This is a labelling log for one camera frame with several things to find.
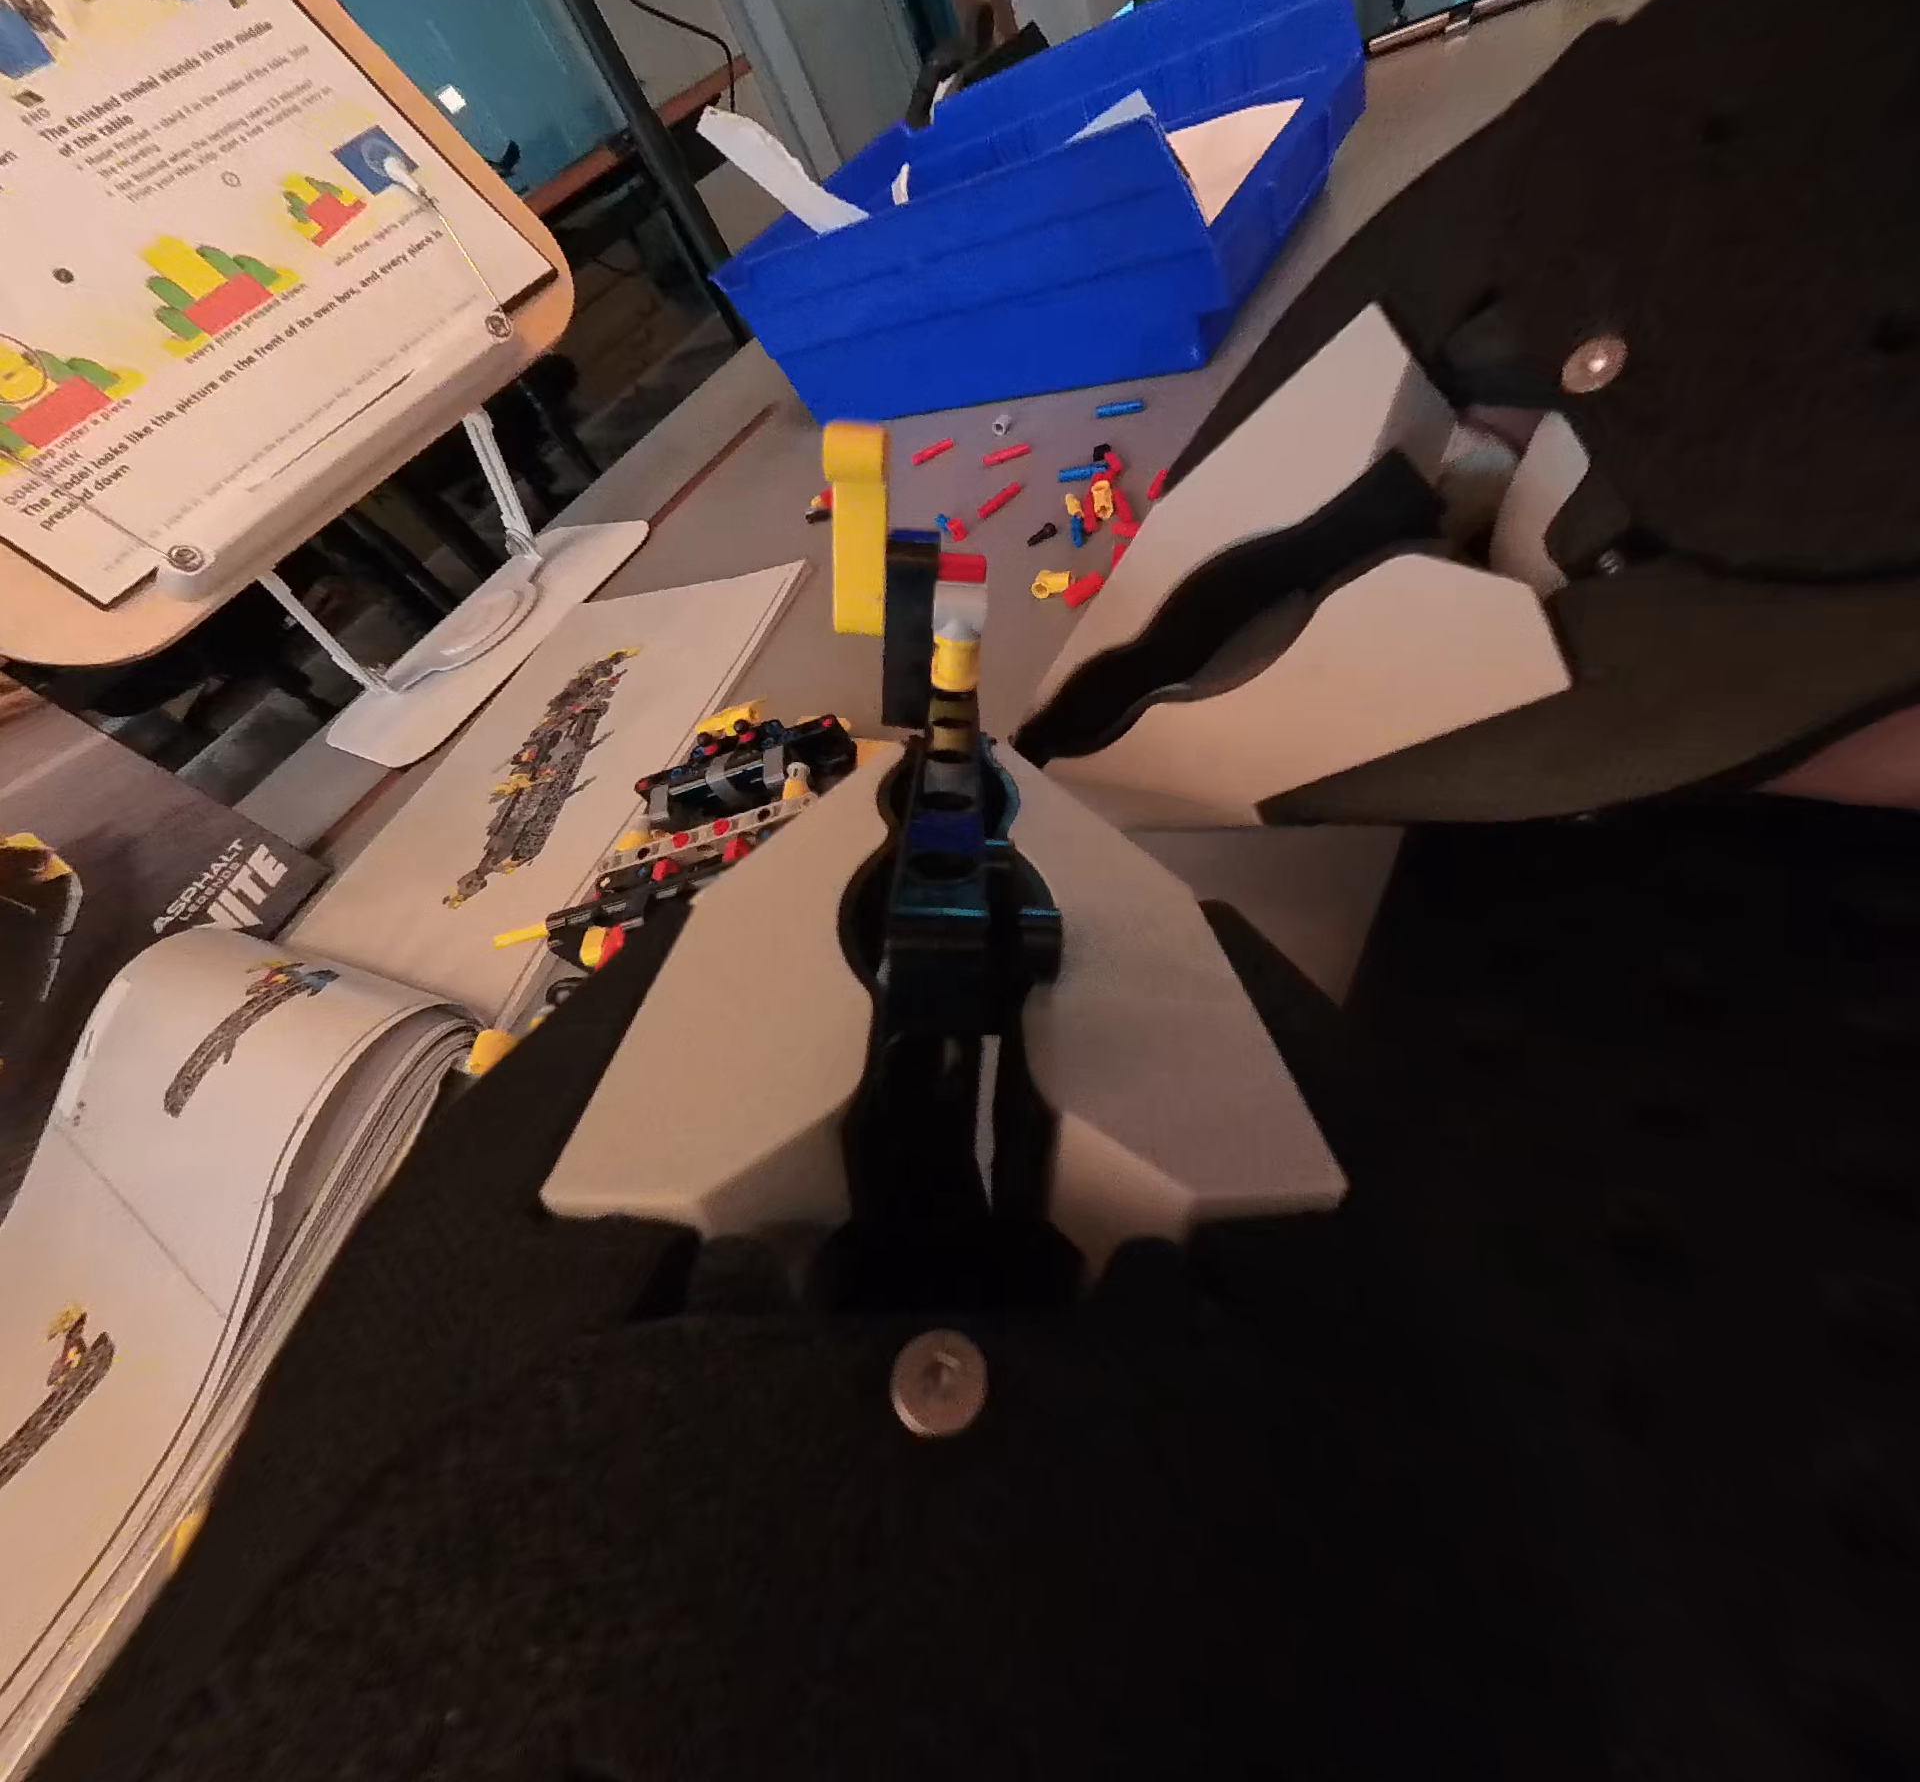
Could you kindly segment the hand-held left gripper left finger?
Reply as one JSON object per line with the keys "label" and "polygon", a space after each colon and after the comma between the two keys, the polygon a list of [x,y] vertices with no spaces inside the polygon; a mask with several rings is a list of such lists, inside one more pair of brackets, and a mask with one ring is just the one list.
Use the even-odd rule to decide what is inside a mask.
{"label": "hand-held left gripper left finger", "polygon": [[842,1123],[873,1002],[843,905],[889,842],[903,755],[873,745],[699,893],[539,1191],[548,1212],[704,1238],[850,1218]]}

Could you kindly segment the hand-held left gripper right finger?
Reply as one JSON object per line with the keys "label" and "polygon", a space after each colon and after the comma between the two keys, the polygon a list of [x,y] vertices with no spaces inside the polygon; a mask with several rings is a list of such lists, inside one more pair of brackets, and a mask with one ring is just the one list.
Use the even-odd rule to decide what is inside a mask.
{"label": "hand-held left gripper right finger", "polygon": [[1193,891],[1013,749],[1011,848],[1062,919],[1051,983],[1021,1006],[1055,1115],[1047,1217],[1284,1217],[1347,1177]]}

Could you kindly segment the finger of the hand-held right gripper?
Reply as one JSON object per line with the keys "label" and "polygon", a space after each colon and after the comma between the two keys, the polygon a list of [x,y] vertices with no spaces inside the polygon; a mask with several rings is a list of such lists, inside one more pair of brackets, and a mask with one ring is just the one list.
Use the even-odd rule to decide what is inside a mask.
{"label": "finger of the hand-held right gripper", "polygon": [[1398,554],[1314,609],[1248,680],[1161,703],[1045,774],[1117,829],[1228,829],[1350,769],[1572,689],[1523,582]]}
{"label": "finger of the hand-held right gripper", "polygon": [[1385,316],[1352,318],[1156,501],[1091,594],[1015,750],[1086,759],[1233,689],[1331,592],[1398,556],[1459,564],[1435,493],[1451,407]]}

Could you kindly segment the black lego frame assembly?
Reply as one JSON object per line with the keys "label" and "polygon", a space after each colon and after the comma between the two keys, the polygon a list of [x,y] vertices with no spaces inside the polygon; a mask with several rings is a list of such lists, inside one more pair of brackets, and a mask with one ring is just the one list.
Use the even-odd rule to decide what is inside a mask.
{"label": "black lego frame assembly", "polygon": [[1019,793],[980,710],[985,564],[891,524],[889,463],[885,427],[824,427],[832,630],[879,643],[879,720],[903,737],[852,899],[872,1032],[842,1126],[847,1192],[860,1217],[1033,1227],[1057,1116],[1023,1014],[1057,978],[1063,925],[1011,842]]}

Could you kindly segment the lego car chassis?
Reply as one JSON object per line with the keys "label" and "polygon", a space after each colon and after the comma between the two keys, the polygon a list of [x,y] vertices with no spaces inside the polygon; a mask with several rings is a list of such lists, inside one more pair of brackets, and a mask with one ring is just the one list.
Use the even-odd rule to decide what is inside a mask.
{"label": "lego car chassis", "polygon": [[636,780],[636,815],[581,900],[491,936],[496,951],[542,946],[584,974],[604,968],[664,905],[754,854],[852,774],[860,743],[835,714],[804,722],[739,704],[707,719],[686,757]]}

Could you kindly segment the scatter of small lego pins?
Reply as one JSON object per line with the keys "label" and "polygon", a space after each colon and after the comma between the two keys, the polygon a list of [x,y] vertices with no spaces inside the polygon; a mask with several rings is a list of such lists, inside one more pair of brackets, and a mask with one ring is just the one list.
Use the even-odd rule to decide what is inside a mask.
{"label": "scatter of small lego pins", "polygon": [[1106,561],[1171,456],[1165,393],[1142,380],[991,398],[884,421],[876,402],[822,417],[830,625],[879,636],[889,562],[912,581],[988,581],[1015,594],[1041,571],[1066,590]]}

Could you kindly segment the lego set box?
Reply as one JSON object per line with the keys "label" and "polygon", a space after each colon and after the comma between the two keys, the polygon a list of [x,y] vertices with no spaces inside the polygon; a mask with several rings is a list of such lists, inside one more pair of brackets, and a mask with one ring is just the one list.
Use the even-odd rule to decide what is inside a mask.
{"label": "lego set box", "polygon": [[324,863],[2,682],[2,1209],[108,983],[196,927],[273,939]]}

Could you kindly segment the blue plastic bin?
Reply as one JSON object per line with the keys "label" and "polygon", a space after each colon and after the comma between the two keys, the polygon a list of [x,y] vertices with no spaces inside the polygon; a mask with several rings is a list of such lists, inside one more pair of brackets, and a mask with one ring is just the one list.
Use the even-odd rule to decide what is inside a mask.
{"label": "blue plastic bin", "polygon": [[820,425],[1200,370],[1365,107],[1352,0],[1147,0],[898,123],[715,289]]}

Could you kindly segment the open instruction booklet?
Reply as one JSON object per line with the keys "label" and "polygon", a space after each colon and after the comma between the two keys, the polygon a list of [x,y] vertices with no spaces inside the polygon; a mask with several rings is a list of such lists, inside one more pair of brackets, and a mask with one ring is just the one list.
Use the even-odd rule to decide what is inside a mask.
{"label": "open instruction booklet", "polygon": [[188,931],[103,990],[2,1236],[2,1772],[180,1564],[275,1355],[477,1037]]}

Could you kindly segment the white paper slip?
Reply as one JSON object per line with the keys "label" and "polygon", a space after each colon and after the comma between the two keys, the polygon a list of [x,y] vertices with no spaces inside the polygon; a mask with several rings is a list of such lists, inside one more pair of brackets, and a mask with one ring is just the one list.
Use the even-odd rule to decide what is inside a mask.
{"label": "white paper slip", "polygon": [[705,107],[695,133],[809,234],[835,234],[868,221],[868,211],[818,183],[801,161],[755,120]]}

